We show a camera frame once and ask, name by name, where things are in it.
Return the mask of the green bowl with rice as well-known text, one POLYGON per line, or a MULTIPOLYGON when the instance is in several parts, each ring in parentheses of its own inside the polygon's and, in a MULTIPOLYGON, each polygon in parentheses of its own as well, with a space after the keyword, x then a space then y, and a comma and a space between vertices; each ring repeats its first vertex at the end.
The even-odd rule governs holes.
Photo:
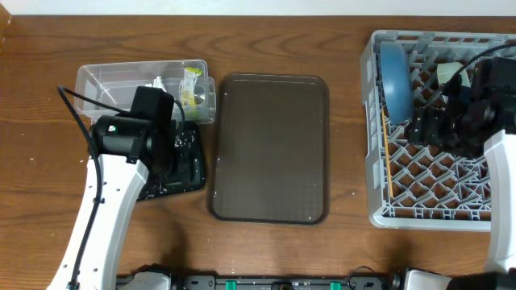
MULTIPOLYGON (((437 65, 436 73, 439 85, 448 83, 452 76, 462 67, 459 62, 442 63, 437 65)), ((460 72, 461 85, 470 88, 470 80, 466 69, 460 72)))

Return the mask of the wooden chopstick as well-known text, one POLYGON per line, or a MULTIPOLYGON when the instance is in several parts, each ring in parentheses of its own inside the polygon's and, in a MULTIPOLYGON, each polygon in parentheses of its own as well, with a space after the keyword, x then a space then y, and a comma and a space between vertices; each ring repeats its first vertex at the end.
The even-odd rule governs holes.
POLYGON ((386 175, 388 181, 388 192, 389 199, 393 199, 393 183, 392 183, 392 173, 390 168, 390 154, 389 154, 389 140, 388 140, 388 131, 386 126, 386 117, 385 117, 385 109, 381 110, 381 121, 382 121, 382 130, 383 130, 383 139, 384 139, 384 148, 385 148, 385 167, 386 167, 386 175))

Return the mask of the dark blue plate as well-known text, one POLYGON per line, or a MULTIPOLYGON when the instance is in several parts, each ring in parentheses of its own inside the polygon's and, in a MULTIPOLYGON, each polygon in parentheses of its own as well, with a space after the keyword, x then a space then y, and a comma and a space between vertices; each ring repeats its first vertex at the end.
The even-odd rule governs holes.
POLYGON ((380 69, 390 121, 401 124, 413 116, 414 100, 408 58, 400 43, 385 41, 380 44, 380 69))

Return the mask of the yellow snack wrapper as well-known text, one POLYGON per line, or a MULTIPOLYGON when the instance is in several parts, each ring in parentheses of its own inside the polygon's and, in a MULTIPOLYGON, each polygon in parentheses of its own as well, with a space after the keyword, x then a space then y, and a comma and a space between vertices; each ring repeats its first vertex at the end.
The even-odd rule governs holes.
POLYGON ((185 116, 192 118, 197 114, 198 106, 205 101, 202 93, 195 93, 198 78, 202 75, 200 68, 188 67, 180 83, 181 106, 185 116))

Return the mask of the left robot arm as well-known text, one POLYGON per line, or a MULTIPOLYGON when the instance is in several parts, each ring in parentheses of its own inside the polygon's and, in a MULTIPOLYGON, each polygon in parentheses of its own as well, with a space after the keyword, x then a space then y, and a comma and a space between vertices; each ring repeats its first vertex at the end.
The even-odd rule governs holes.
POLYGON ((101 116, 85 132, 90 157, 81 206, 50 289, 113 289, 135 203, 154 171, 171 166, 168 116, 101 116))

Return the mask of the white napkin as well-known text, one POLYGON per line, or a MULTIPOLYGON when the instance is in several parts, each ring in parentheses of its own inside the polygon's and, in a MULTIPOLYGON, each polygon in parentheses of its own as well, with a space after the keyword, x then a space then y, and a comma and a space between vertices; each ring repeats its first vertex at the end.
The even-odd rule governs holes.
POLYGON ((164 92, 166 92, 166 88, 164 87, 164 83, 162 81, 161 77, 156 77, 152 83, 148 83, 145 85, 146 87, 152 87, 152 88, 158 88, 162 89, 164 92))

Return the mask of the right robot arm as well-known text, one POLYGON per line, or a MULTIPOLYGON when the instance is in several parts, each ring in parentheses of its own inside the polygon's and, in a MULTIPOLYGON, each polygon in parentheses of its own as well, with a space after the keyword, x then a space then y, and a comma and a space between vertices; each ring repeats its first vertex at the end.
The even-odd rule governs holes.
POLYGON ((489 174, 491 234, 487 271, 515 271, 515 61, 484 58, 471 76, 458 62, 439 64, 444 109, 416 109, 412 144, 473 159, 484 157, 489 174))

